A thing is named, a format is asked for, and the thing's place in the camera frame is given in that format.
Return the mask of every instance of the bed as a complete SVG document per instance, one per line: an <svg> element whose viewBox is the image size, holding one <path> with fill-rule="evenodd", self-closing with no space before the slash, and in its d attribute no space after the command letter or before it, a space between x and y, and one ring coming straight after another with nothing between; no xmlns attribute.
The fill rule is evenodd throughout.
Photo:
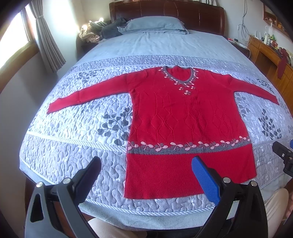
<svg viewBox="0 0 293 238"><path fill-rule="evenodd" d="M132 123L128 93L46 114L51 102L82 88L124 73L166 65L196 67L257 85L274 94L279 105L248 93L235 93L238 111L252 142L263 199L289 180L272 143L289 147L292 116L272 84L224 34L224 10L193 1L141 0L110 3L111 20L142 16L173 16L185 23L188 35L136 33L108 39L88 52L58 82L33 119L20 150L20 169L35 182L61 182L87 166L94 156L102 171L82 212L129 230L183 229L204 224L214 204L204 194L179 198L128 199L123 196L127 135ZM108 128L114 118L120 126ZM237 208L235 203L229 217Z"/></svg>

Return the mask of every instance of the v-neck collar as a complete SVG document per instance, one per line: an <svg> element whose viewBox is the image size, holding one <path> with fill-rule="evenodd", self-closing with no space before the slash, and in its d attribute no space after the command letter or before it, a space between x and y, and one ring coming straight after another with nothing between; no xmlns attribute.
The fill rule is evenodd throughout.
<svg viewBox="0 0 293 238"><path fill-rule="evenodd" d="M182 82L182 83L188 83L190 80L192 80L195 77L195 71L193 71L193 69L191 67L185 68L185 69L190 69L190 77L187 80L180 80L175 78L173 75L171 75L168 71L167 71L167 66L163 67L163 72L166 74L166 76L172 80L178 81L178 82Z"/></svg>

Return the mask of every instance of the wooden headboard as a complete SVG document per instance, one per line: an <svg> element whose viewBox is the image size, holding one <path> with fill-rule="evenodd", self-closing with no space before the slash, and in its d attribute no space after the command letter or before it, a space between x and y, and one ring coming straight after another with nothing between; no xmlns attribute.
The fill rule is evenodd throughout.
<svg viewBox="0 0 293 238"><path fill-rule="evenodd" d="M191 0L134 0L109 4L111 21L126 21L143 16L172 16L186 29L224 35L224 9Z"/></svg>

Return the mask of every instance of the silver bolt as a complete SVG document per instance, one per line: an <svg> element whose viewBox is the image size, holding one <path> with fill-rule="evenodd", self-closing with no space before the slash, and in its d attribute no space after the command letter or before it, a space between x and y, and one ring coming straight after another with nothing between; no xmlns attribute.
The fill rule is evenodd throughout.
<svg viewBox="0 0 293 238"><path fill-rule="evenodd" d="M250 184L251 184L251 186L253 186L253 187L256 187L256 186L257 186L257 182L255 182L255 181L251 181Z"/></svg>
<svg viewBox="0 0 293 238"><path fill-rule="evenodd" d="M68 184L68 183L70 183L70 181L71 181L71 178L65 178L65 179L63 180L63 183L64 183L64 184Z"/></svg>
<svg viewBox="0 0 293 238"><path fill-rule="evenodd" d="M229 179L228 177L223 178L224 183L230 183L231 179Z"/></svg>
<svg viewBox="0 0 293 238"><path fill-rule="evenodd" d="M44 185L43 182L37 182L36 187L37 187L37 188L40 188L40 187L42 187L43 185Z"/></svg>

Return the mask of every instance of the beige pants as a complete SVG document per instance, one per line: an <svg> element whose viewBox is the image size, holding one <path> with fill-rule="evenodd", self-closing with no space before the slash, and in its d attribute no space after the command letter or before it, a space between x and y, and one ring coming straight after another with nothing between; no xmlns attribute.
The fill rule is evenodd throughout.
<svg viewBox="0 0 293 238"><path fill-rule="evenodd" d="M276 233L288 204L289 194L284 188L277 190L272 197L265 202L265 211L268 219L268 238ZM98 218L88 222L99 238L145 238L145 231L132 232L122 230Z"/></svg>

